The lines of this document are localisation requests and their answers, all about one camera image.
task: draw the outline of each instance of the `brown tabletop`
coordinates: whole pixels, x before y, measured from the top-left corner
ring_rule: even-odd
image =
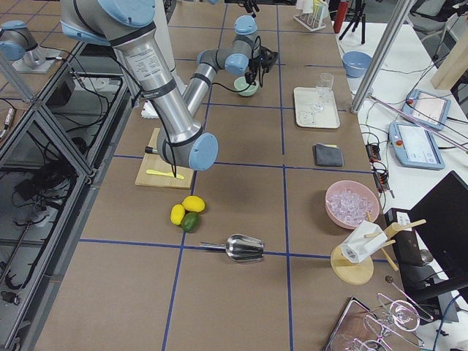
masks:
[[[218,137],[219,157],[191,190],[135,186],[161,126],[133,111],[36,350],[321,350],[350,296],[370,307],[378,292],[401,298],[385,283],[399,275],[381,260],[362,286],[331,269],[330,253],[350,231],[328,218],[326,189],[343,179],[375,189],[331,25],[311,34],[293,20],[294,7],[260,9],[262,44],[279,50],[279,61],[253,97],[214,86],[205,98],[197,119]],[[237,4],[177,4],[170,35],[185,81],[197,54],[227,45],[244,14]],[[294,122],[293,89],[313,86],[321,72],[336,79],[337,130]],[[215,81],[233,79],[220,72]],[[338,145],[344,166],[315,166],[315,143]],[[170,209],[190,194],[207,207],[198,229],[183,233]],[[265,259],[243,265],[199,248],[234,233],[262,239]]]

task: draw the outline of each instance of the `white tray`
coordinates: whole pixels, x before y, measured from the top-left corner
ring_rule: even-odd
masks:
[[[300,127],[329,128],[339,127],[338,110],[336,109],[335,96],[331,91],[328,101],[323,102],[322,112],[314,112],[312,105],[319,102],[319,94],[316,88],[294,88],[295,122]]]

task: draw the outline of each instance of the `wooden cutting board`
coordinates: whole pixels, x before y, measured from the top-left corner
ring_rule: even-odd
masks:
[[[156,148],[156,139],[159,133],[159,128],[155,128],[153,135],[149,140],[148,145]],[[170,165],[164,162],[159,155],[145,154],[141,162],[140,170],[138,171],[135,185],[141,186],[159,186],[166,188],[190,189],[192,185],[194,171],[190,168],[177,167],[177,174],[180,174],[184,179],[174,178],[166,175],[149,175],[146,170],[158,170],[160,172],[172,173]]]

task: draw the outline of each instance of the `black tripod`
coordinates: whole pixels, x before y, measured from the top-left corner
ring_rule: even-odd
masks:
[[[366,42],[366,14],[364,13],[364,9],[366,8],[366,0],[356,0],[356,8],[354,10],[354,16],[348,27],[344,30],[344,32],[339,36],[339,40],[343,39],[344,35],[350,30],[352,27],[351,32],[355,32],[356,28],[359,25],[359,22],[362,21],[363,26],[361,28],[361,44]]]

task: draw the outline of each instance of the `yellow plastic knife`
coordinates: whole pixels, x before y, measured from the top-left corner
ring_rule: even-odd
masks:
[[[174,173],[172,172],[161,172],[159,170],[146,170],[146,174],[152,174],[154,176],[166,176],[166,177],[172,177],[174,178]],[[176,178],[178,179],[185,179],[185,177],[181,174],[176,174],[175,175]]]

